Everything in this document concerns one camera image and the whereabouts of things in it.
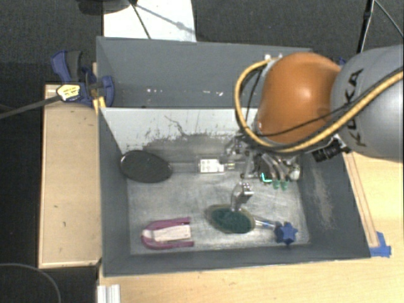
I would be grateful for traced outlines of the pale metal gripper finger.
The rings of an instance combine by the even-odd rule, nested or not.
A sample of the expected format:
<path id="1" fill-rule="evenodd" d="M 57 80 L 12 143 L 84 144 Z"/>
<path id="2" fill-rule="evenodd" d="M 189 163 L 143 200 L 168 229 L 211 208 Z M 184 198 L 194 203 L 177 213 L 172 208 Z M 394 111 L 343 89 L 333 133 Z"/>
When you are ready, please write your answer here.
<path id="1" fill-rule="evenodd" d="M 254 191 L 249 182 L 239 182 L 232 191 L 231 210 L 240 211 L 242 205 L 246 204 L 253 194 Z"/>
<path id="2" fill-rule="evenodd" d="M 235 170 L 235 162 L 219 158 L 197 158 L 190 162 L 174 162 L 172 169 L 175 173 L 224 174 Z"/>

